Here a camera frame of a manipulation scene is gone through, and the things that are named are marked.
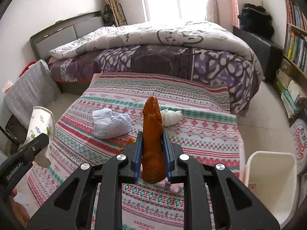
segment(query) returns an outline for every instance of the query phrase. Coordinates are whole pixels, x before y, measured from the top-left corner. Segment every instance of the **white comforter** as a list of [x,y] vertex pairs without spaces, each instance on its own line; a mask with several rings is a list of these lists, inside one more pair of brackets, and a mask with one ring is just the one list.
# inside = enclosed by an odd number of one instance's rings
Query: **white comforter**
[[167,24],[145,22],[121,27],[102,27],[50,51],[56,59],[68,59],[100,49],[133,45],[173,45],[236,53],[251,61],[256,69],[260,64],[253,50],[240,38],[218,24],[174,21]]

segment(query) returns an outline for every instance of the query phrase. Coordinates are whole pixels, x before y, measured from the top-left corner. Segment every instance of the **red cloth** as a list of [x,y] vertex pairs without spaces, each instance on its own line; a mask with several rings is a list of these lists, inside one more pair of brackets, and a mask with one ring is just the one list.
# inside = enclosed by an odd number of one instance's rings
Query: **red cloth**
[[28,64],[28,65],[24,68],[24,70],[21,72],[21,74],[19,75],[19,77],[21,77],[21,76],[29,69],[29,67],[30,67],[31,65],[35,64],[35,63],[36,63],[36,62],[33,61],[33,62],[31,62],[30,64]]

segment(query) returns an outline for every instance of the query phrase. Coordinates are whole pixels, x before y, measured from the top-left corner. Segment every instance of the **curtain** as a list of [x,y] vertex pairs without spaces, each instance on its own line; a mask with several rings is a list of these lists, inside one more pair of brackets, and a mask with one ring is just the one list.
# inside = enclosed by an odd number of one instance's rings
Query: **curtain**
[[104,0],[106,5],[109,5],[113,11],[116,27],[124,25],[122,11],[119,7],[118,0]]
[[211,21],[211,22],[219,24],[220,22],[219,10],[217,8],[216,0],[207,1],[206,13],[207,13],[207,21]]

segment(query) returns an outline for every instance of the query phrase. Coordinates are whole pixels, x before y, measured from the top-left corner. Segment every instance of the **gray headboard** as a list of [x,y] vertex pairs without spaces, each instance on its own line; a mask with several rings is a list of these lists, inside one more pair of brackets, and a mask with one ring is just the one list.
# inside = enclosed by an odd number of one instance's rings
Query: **gray headboard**
[[50,57],[50,50],[79,39],[100,27],[103,27],[101,11],[84,13],[58,21],[30,37],[34,56],[37,61],[47,60]]

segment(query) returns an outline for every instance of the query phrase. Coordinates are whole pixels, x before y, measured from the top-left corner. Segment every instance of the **hand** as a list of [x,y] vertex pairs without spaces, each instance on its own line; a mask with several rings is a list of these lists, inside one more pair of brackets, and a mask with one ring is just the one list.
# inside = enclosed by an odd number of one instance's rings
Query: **hand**
[[17,189],[15,188],[11,192],[11,197],[10,197],[10,202],[11,202],[11,205],[12,205],[13,213],[14,213],[16,219],[20,222],[20,224],[24,228],[26,228],[27,224],[30,220],[30,216],[29,216],[27,210],[25,209],[25,207],[23,205],[21,205],[18,202],[15,202],[13,197],[15,197],[16,195],[17,195]]

